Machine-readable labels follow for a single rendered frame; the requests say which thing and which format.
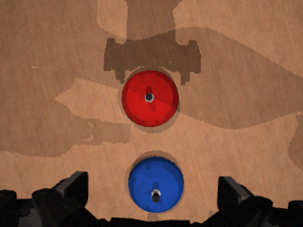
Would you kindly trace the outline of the red bell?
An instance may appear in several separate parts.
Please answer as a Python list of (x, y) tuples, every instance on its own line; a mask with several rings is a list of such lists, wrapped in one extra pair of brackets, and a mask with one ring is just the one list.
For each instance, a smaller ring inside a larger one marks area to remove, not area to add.
[(121, 101), (126, 115), (134, 123), (143, 127), (156, 127), (173, 117), (179, 95), (174, 82), (167, 75), (147, 70), (133, 75), (127, 81)]

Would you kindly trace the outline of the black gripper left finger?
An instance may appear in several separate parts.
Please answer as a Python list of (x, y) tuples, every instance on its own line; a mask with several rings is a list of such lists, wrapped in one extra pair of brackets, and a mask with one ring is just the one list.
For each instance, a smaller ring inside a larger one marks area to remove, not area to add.
[(94, 217), (85, 208), (87, 202), (87, 171), (76, 171), (52, 189), (34, 191), (32, 199), (17, 199), (15, 191), (0, 190), (0, 227), (115, 227)]

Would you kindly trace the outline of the blue bell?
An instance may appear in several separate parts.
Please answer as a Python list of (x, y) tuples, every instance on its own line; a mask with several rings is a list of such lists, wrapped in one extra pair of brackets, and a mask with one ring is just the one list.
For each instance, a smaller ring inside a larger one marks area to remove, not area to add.
[(138, 207), (151, 213), (161, 213), (171, 209), (181, 199), (184, 178), (174, 162), (153, 156), (134, 166), (128, 187)]

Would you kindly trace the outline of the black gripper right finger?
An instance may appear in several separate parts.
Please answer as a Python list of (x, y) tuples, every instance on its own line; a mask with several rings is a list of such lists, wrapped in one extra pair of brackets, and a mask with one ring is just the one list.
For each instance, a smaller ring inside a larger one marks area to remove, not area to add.
[(217, 213), (188, 227), (303, 227), (303, 201), (289, 201), (288, 209), (273, 207), (231, 176), (219, 177), (217, 205)]

